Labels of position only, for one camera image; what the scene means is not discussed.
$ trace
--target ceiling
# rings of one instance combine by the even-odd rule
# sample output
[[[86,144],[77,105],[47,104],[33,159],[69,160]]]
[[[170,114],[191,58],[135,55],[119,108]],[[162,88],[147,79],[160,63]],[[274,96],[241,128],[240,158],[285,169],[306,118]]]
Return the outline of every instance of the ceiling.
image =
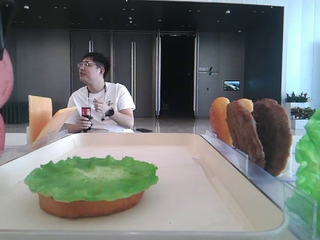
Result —
[[[259,24],[278,14],[283,16],[283,7],[150,0],[17,0],[12,25],[82,30],[159,29],[236,33],[259,27]]]

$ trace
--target gray door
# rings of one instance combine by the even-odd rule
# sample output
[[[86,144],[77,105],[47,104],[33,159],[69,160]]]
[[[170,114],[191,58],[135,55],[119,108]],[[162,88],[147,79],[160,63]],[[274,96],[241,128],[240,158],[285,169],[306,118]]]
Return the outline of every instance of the gray door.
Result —
[[[114,82],[135,101],[135,117],[152,117],[152,33],[114,33]]]
[[[71,91],[74,92],[85,86],[79,80],[77,63],[82,61],[85,54],[89,52],[89,41],[93,41],[93,51],[110,57],[110,33],[106,31],[72,31],[71,32],[71,55],[72,55],[72,80]],[[110,73],[105,78],[110,82]]]

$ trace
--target smartwatch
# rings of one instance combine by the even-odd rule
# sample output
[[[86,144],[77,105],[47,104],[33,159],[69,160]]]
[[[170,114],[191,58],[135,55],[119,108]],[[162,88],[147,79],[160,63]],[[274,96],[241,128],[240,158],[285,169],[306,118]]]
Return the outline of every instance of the smartwatch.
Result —
[[[115,114],[115,110],[111,107],[108,111],[105,112],[106,117],[111,117]]]

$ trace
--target planter box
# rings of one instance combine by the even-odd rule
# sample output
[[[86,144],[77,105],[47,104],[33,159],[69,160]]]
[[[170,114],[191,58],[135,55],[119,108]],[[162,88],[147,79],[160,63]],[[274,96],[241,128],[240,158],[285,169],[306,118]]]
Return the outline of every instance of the planter box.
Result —
[[[289,119],[293,119],[294,117],[291,115],[291,109],[292,108],[307,108],[310,107],[310,102],[285,102],[284,103],[284,109],[286,111],[286,114],[289,116]]]
[[[308,123],[309,119],[291,119],[292,129],[305,129],[305,125]]]

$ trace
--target dark doorway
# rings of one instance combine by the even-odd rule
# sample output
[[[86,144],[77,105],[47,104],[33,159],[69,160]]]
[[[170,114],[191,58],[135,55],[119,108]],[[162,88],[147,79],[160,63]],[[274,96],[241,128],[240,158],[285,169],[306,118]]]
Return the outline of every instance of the dark doorway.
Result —
[[[161,35],[160,118],[195,117],[194,34]]]

